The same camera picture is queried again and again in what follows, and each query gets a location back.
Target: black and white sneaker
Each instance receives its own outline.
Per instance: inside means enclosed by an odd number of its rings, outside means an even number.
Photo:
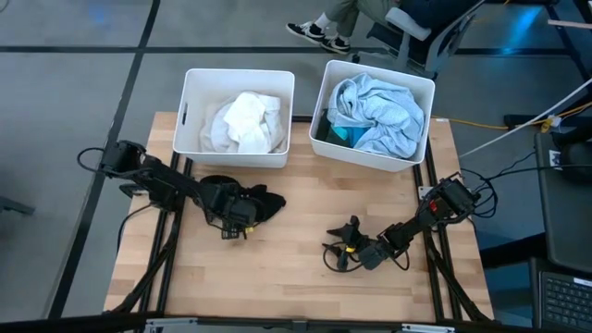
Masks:
[[[315,45],[319,45],[325,41],[325,33],[312,21],[301,25],[288,23],[286,24],[286,30],[295,36],[303,37],[305,40]]]
[[[321,43],[321,47],[328,51],[338,53],[340,55],[347,55],[352,49],[350,43],[343,41],[342,39],[340,39],[338,35],[330,39],[325,39]]]

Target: crumpled fabric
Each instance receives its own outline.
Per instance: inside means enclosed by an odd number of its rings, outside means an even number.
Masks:
[[[286,134],[277,97],[242,92],[207,120],[200,133],[203,153],[267,154]]]
[[[397,158],[410,158],[417,150],[424,117],[408,88],[367,73],[339,83],[327,111],[333,126],[370,128],[353,149]]]

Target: white storage bin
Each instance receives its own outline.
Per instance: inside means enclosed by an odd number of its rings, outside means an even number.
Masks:
[[[409,88],[413,94],[415,102],[422,110],[424,110],[424,133],[417,146],[417,151],[410,159],[399,159],[379,154],[366,153],[315,139],[323,109],[327,108],[329,97],[331,96],[331,93],[333,93],[335,86],[345,79],[351,79],[362,73],[368,73],[374,79]],[[424,155],[426,154],[429,118],[432,114],[432,103],[434,101],[435,89],[436,85],[432,80],[382,68],[373,68],[338,60],[329,61],[325,68],[325,76],[323,77],[321,91],[318,95],[318,100],[316,101],[313,123],[311,124],[309,132],[314,152],[322,156],[390,172],[401,171],[407,167],[422,163],[424,161]]]
[[[209,117],[229,98],[242,92],[262,93],[281,99],[281,123],[286,138],[277,153],[202,153],[200,132]],[[195,163],[230,167],[284,167],[288,163],[294,74],[288,71],[194,68],[185,74],[173,149]]]

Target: light blue towel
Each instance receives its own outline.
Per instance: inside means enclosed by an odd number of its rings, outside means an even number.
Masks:
[[[398,158],[413,156],[424,130],[424,111],[408,88],[366,73],[335,87],[327,118],[337,127],[370,128],[354,149]]]

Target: wooden table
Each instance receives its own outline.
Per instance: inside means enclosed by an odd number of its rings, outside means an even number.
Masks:
[[[176,118],[175,113],[157,113],[147,144],[148,154],[166,164],[172,153]],[[413,215],[417,200],[412,170],[388,173],[317,156],[308,139],[308,128],[306,123],[292,125],[289,163],[282,169],[193,166],[196,178],[220,174],[236,178],[247,187],[264,183],[269,190],[285,196],[288,203],[273,219],[249,234],[248,240],[221,240],[219,230],[206,226],[202,211],[188,200],[168,291],[167,314],[435,320],[421,236],[411,244],[411,268],[406,272],[387,261],[373,271],[340,274],[329,271],[322,261],[321,243],[337,241],[326,230],[343,226],[351,215],[360,217],[362,233],[372,237]],[[438,176],[458,171],[448,121],[433,119],[430,139]],[[137,197],[130,211],[145,204],[146,197]],[[145,272],[157,216],[156,209],[149,209],[129,221],[105,309],[123,301]],[[448,231],[456,277],[481,311],[492,317],[473,226],[463,222],[449,226]],[[150,309],[155,308],[159,286],[157,276]],[[440,288],[445,314],[451,317],[442,277]]]

